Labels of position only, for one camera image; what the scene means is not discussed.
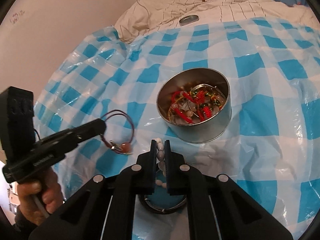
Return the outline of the left hand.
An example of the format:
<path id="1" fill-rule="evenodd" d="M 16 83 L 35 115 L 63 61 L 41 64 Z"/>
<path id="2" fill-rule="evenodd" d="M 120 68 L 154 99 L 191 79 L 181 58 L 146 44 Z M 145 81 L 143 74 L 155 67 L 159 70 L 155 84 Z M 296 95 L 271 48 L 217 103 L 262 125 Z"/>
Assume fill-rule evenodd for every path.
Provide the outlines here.
<path id="1" fill-rule="evenodd" d="M 41 180 L 33 180 L 17 185 L 20 200 L 20 211 L 24 217 L 35 225 L 40 225 L 46 219 L 44 213 L 37 206 L 35 197 L 40 200 L 44 209 L 54 213 L 63 204 L 63 194 L 58 183 L 57 174 L 49 168 L 43 172 Z"/>

